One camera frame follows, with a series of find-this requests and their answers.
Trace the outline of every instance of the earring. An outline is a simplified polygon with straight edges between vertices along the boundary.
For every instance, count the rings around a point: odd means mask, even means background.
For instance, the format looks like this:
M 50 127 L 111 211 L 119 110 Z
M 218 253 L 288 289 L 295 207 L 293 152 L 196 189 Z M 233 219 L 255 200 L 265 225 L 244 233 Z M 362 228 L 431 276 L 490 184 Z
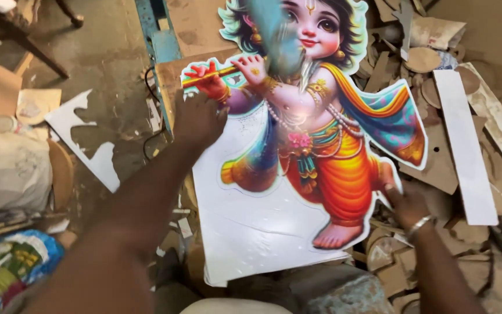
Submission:
M 342 50 L 338 50 L 336 53 L 333 54 L 334 58 L 338 61 L 344 60 L 344 57 L 346 54 Z
M 253 31 L 253 35 L 251 35 L 251 41 L 255 45 L 260 45 L 263 39 L 261 38 L 261 34 L 259 34 L 259 30 L 255 26 L 253 26 L 251 30 Z

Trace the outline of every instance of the paint can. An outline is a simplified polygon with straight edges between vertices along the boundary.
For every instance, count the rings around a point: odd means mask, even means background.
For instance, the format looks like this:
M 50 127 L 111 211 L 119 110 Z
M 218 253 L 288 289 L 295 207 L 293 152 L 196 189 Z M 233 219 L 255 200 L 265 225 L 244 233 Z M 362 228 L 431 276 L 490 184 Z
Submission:
M 23 134 L 28 129 L 13 116 L 0 115 L 0 133 Z

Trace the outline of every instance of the deity hand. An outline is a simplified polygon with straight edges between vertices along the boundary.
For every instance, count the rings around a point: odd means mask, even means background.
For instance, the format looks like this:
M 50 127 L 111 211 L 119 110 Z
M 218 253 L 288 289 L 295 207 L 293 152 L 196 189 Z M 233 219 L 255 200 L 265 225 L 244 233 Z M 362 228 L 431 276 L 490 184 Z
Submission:
M 192 65 L 191 69 L 195 72 L 185 72 L 184 75 L 190 78 L 202 78 L 207 74 L 216 72 L 216 64 L 211 61 L 208 67 L 205 65 Z M 200 80 L 195 86 L 212 99 L 220 99 L 226 93 L 227 88 L 226 83 L 222 81 L 218 74 Z
M 243 56 L 232 64 L 241 71 L 251 88 L 259 87 L 267 77 L 264 59 L 260 55 Z

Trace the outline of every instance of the child deity illustration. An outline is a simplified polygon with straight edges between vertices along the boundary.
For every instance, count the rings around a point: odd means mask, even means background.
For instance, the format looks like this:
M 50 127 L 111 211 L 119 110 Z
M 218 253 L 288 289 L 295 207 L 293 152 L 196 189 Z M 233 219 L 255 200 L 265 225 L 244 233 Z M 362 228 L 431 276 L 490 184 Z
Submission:
M 259 139 L 222 168 L 221 181 L 250 192 L 269 189 L 285 176 L 303 199 L 322 204 L 329 223 L 313 240 L 317 249 L 341 249 L 362 235 L 375 200 L 385 186 L 401 190 L 392 161 L 373 153 L 370 143 L 416 169 L 425 167 L 427 136 L 404 81 L 377 94 L 360 91 L 349 74 L 366 55 L 367 4 L 354 0 L 283 0 L 298 47 L 314 60 L 305 92 L 300 76 L 269 76 L 261 35 L 247 14 L 249 0 L 227 0 L 219 9 L 227 40 L 246 53 L 232 61 L 246 83 L 230 87 L 215 61 L 193 64 L 183 73 L 194 86 L 242 115 L 268 108 Z

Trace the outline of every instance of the dusty floor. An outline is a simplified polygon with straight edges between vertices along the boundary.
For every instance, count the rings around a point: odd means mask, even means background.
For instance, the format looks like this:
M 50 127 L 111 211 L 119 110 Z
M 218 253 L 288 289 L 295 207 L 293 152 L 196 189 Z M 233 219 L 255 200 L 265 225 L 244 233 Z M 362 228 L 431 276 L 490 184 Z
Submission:
M 88 109 L 77 110 L 97 127 L 77 127 L 72 135 L 91 158 L 104 142 L 115 144 L 113 163 L 120 181 L 143 167 L 142 144 L 152 132 L 145 102 L 147 89 L 139 74 L 149 64 L 133 0 L 69 0 L 85 24 L 74 29 L 54 1 L 43 1 L 32 38 L 47 46 L 71 76 L 62 80 L 34 58 L 23 88 L 60 88 L 62 103 L 92 89 Z M 75 186 L 67 210 L 69 229 L 80 232 L 94 208 L 109 195 L 96 177 L 71 154 Z

